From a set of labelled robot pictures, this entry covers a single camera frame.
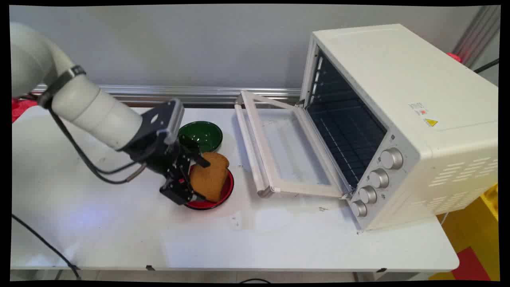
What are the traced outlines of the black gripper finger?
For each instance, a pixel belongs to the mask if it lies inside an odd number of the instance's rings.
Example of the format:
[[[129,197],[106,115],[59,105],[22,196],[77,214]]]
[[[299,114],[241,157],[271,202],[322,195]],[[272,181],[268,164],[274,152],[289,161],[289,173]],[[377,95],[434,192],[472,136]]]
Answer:
[[[193,159],[201,167],[207,168],[211,164],[202,157],[199,143],[186,135],[178,136],[180,148],[186,158]]]
[[[186,205],[193,201],[204,202],[206,197],[196,191],[190,183],[192,159],[177,159],[164,172],[165,181],[160,187],[160,194],[177,205]]]

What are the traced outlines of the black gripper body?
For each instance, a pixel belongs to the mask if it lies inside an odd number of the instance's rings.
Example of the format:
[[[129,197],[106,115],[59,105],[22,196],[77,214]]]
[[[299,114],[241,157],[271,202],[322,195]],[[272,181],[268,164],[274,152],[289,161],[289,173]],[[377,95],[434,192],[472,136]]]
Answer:
[[[119,149],[137,163],[166,177],[182,177],[189,171],[192,140],[188,136],[178,136],[170,144],[164,142],[166,133],[149,133],[147,136],[133,140]]]

